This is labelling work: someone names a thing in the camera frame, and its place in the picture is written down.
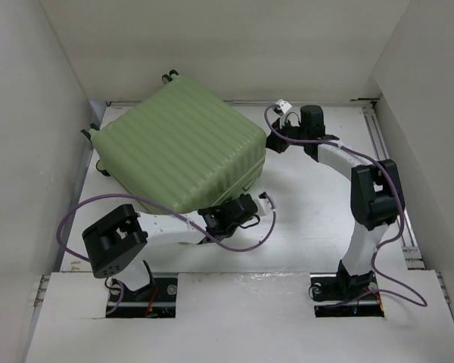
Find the green suitcase blue lining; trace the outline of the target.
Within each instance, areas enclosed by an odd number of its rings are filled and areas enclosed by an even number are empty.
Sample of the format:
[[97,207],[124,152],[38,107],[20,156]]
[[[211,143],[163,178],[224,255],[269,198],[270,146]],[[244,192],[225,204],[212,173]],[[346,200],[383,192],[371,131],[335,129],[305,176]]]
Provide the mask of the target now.
[[122,116],[82,131],[101,172],[129,194],[178,213],[247,192],[263,171],[266,132],[176,70],[162,81]]

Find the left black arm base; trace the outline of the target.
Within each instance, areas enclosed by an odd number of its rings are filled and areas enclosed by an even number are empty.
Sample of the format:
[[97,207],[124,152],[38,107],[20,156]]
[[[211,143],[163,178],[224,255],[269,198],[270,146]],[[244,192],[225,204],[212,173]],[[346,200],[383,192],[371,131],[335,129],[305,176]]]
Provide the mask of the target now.
[[126,286],[120,289],[116,279],[108,278],[104,285],[108,290],[106,318],[175,318],[178,275],[155,274],[155,285],[147,285],[138,291]]

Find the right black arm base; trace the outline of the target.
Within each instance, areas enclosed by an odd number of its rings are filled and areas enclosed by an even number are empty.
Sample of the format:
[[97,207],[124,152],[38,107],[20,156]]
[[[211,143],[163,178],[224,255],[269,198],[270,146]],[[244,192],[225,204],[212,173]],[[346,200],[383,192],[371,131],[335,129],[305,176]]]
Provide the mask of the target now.
[[372,272],[361,278],[344,278],[341,274],[320,273],[309,276],[309,297],[314,302],[316,318],[383,318],[384,308]]

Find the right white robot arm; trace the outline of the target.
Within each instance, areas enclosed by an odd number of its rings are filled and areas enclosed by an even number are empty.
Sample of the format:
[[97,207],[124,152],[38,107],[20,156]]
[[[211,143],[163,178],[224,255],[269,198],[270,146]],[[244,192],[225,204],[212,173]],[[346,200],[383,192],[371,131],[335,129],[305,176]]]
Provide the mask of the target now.
[[284,100],[270,106],[278,118],[268,124],[267,148],[280,154],[291,145],[300,146],[314,161],[345,177],[350,182],[350,210],[355,220],[350,245],[336,274],[312,278],[309,292],[316,302],[352,300],[375,287],[373,257],[404,208],[397,167],[392,160],[377,161],[328,134],[320,106],[302,106],[295,125],[288,119],[291,109]]

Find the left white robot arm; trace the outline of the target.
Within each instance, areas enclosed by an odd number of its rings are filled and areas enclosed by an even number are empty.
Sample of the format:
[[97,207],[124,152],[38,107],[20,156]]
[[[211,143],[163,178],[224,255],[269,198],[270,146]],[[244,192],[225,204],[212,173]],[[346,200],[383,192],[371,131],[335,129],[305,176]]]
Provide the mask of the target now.
[[131,204],[109,212],[82,233],[94,277],[113,278],[136,299],[147,299],[154,282],[145,265],[145,247],[210,244],[230,238],[237,228],[260,219],[257,203],[249,194],[188,213],[185,218],[138,213]]

